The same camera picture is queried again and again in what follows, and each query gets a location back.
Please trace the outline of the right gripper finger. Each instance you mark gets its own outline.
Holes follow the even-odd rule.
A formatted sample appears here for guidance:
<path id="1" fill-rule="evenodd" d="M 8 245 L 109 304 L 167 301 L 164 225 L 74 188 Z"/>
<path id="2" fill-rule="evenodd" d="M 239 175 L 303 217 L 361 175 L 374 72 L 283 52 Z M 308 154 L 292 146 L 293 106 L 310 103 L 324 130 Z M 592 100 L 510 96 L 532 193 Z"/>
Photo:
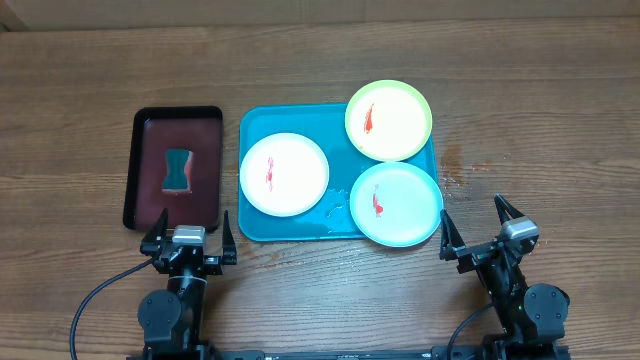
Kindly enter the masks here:
<path id="1" fill-rule="evenodd" d="M 466 244 L 445 209 L 440 212 L 440 217 L 442 233 L 439 258 L 445 261 L 457 260 L 466 249 Z"/>
<path id="2" fill-rule="evenodd" d="M 494 197 L 494 203 L 501 223 L 524 217 L 524 214 L 513 207 L 501 194 Z"/>

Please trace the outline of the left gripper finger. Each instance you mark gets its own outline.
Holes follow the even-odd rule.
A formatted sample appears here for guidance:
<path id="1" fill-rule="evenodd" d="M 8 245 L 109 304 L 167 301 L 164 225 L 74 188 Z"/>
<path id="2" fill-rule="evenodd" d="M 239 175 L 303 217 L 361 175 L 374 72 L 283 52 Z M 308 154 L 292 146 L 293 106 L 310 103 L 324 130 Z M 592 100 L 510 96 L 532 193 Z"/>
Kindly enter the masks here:
<path id="1" fill-rule="evenodd" d="M 228 211 L 224 211 L 222 230 L 222 263 L 224 265 L 237 264 L 237 248 L 231 231 Z"/>
<path id="2" fill-rule="evenodd" d="M 164 209 L 156 223 L 145 234 L 140 243 L 140 253 L 145 256 L 157 256 L 162 251 L 168 227 L 168 210 Z"/>

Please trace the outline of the light blue plate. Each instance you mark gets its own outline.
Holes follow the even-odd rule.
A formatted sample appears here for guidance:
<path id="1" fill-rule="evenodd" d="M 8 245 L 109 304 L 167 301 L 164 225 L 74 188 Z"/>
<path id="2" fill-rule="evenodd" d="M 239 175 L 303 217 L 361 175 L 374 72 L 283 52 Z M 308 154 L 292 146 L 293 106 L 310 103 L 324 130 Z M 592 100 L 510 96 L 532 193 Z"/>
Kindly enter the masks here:
<path id="1" fill-rule="evenodd" d="M 436 181 L 406 162 L 377 164 L 364 171 L 350 193 L 350 213 L 364 236 L 403 248 L 427 241 L 439 228 L 443 197 Z"/>

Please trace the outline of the green and pink sponge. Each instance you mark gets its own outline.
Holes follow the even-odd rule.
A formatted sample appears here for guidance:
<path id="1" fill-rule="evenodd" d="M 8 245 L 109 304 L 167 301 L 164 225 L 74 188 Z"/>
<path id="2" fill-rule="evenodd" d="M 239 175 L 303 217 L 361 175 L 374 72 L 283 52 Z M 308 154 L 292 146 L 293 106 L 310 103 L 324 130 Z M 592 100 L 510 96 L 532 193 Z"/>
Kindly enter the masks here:
<path id="1" fill-rule="evenodd" d="M 166 175 L 162 191 L 167 193 L 189 193 L 191 191 L 191 168 L 193 153 L 187 149 L 170 148 L 165 152 Z"/>

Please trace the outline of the white plate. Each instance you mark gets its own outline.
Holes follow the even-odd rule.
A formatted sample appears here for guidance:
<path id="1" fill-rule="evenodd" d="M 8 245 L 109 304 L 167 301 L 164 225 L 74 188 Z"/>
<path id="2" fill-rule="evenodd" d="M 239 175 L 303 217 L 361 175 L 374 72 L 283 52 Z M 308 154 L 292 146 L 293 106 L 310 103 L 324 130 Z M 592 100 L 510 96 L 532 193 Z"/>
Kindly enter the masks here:
<path id="1" fill-rule="evenodd" d="M 240 167 L 240 188 L 262 213 L 291 217 L 310 210 L 324 195 L 329 163 L 311 139 L 295 133 L 269 135 L 255 143 Z"/>

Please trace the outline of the yellow-green plate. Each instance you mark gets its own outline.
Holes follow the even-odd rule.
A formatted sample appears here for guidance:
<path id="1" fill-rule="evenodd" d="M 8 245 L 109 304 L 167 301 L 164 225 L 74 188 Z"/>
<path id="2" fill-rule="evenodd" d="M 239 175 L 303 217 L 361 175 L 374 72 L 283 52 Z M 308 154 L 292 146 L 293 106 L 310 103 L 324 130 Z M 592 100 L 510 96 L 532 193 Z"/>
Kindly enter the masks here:
<path id="1" fill-rule="evenodd" d="M 346 134 L 363 155 L 381 162 L 416 155 L 431 137 L 433 116 L 424 95 L 398 80 L 377 80 L 347 104 Z"/>

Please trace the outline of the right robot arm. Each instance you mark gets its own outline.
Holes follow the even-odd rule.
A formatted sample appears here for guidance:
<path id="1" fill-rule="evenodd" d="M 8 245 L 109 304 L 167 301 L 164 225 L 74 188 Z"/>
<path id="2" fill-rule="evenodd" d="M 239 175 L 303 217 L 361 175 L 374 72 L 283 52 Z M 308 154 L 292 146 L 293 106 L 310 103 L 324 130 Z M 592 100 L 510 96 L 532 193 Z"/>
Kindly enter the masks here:
<path id="1" fill-rule="evenodd" d="M 432 349 L 443 359 L 568 359 L 565 336 L 570 297 L 545 283 L 528 285 L 520 269 L 539 238 L 536 223 L 513 207 L 502 195 L 494 197 L 501 229 L 490 241 L 467 246 L 446 210 L 440 212 L 442 234 L 439 257 L 456 260 L 460 274 L 475 272 L 490 302 L 468 316 L 447 345 Z M 457 346 L 456 339 L 470 323 L 493 309 L 502 327 L 500 334 L 486 335 L 477 346 Z"/>

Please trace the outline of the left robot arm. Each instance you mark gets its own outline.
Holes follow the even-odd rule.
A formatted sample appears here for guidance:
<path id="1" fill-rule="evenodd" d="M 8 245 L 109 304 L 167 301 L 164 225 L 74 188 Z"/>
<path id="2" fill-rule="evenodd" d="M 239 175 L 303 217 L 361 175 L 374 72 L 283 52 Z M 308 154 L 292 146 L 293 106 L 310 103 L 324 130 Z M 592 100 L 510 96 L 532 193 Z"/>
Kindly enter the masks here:
<path id="1" fill-rule="evenodd" d="M 223 273 L 225 265 L 237 263 L 236 244 L 229 218 L 222 225 L 222 253 L 205 253 L 206 229 L 179 225 L 171 235 L 168 211 L 141 240 L 140 252 L 148 256 L 160 274 L 168 276 L 167 287 L 146 295 L 138 307 L 138 322 L 144 331 L 141 358 L 221 359 L 221 353 L 200 337 L 207 278 Z"/>

